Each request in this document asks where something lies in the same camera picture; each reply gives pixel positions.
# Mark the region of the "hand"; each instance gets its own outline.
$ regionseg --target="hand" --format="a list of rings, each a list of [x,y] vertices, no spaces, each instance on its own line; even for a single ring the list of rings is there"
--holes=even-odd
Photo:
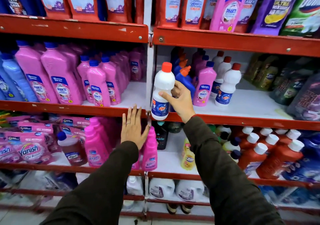
[[[187,89],[181,82],[176,81],[171,93],[172,96],[178,98],[173,98],[166,92],[159,92],[159,95],[167,100],[181,117],[182,121],[187,123],[188,120],[195,115],[190,90]]]
[[[150,130],[150,126],[147,125],[143,134],[141,135],[141,107],[137,112],[137,105],[131,113],[131,107],[128,109],[127,119],[125,114],[122,115],[122,130],[121,130],[121,143],[124,141],[134,142],[140,150],[143,143],[146,141]]]

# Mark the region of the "yellow bottle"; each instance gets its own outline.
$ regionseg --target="yellow bottle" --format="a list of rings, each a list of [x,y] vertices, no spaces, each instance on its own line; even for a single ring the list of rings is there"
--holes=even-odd
[[[190,143],[188,138],[184,139],[184,145],[182,150],[182,161],[181,161],[181,167],[183,167],[185,170],[192,170],[195,165],[194,160],[194,153],[190,151]]]

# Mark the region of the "dark green sleeve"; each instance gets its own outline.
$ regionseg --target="dark green sleeve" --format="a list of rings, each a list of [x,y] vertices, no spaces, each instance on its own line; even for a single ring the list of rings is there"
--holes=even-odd
[[[275,207],[247,179],[200,117],[191,118],[183,129],[195,154],[199,175],[209,188],[215,224],[284,224]]]
[[[59,201],[41,224],[118,224],[124,185],[138,156],[134,142],[121,143],[97,171]]]

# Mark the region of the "white bottle cap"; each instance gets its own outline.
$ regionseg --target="white bottle cap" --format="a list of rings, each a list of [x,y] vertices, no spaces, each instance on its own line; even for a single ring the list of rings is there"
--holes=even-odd
[[[272,132],[272,129],[271,128],[263,128],[261,131],[260,131],[260,134],[262,134],[263,136],[267,136],[269,134],[271,134]]]
[[[274,134],[269,134],[266,137],[266,143],[269,143],[270,145],[276,144],[278,140],[279,140],[279,138]]]
[[[130,183],[134,183],[137,181],[137,177],[136,176],[129,176],[129,182]]]
[[[259,139],[259,136],[256,133],[250,133],[247,137],[247,141],[254,144]]]
[[[254,151],[260,155],[264,154],[267,150],[268,150],[268,147],[261,142],[259,142],[254,148]]]
[[[288,129],[277,129],[275,130],[275,133],[277,133],[278,135],[284,135],[286,134],[288,131]]]
[[[244,134],[250,134],[251,132],[253,132],[253,127],[252,126],[245,126],[245,127],[243,127],[243,129],[242,129],[242,132],[244,133]]]
[[[301,141],[293,140],[288,147],[294,152],[299,152],[304,147],[304,144]]]
[[[297,130],[289,130],[287,133],[287,137],[289,137],[291,140],[296,140],[301,135],[300,131]]]

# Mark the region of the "left hand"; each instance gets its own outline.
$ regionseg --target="left hand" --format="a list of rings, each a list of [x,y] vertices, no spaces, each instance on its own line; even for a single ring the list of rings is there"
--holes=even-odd
[[[137,111],[137,105],[131,112],[131,107],[128,109],[127,119],[125,114],[122,114],[122,130],[121,130],[121,143],[124,141],[134,142],[140,150],[146,141],[150,126],[147,125],[146,129],[141,135],[141,107]]]

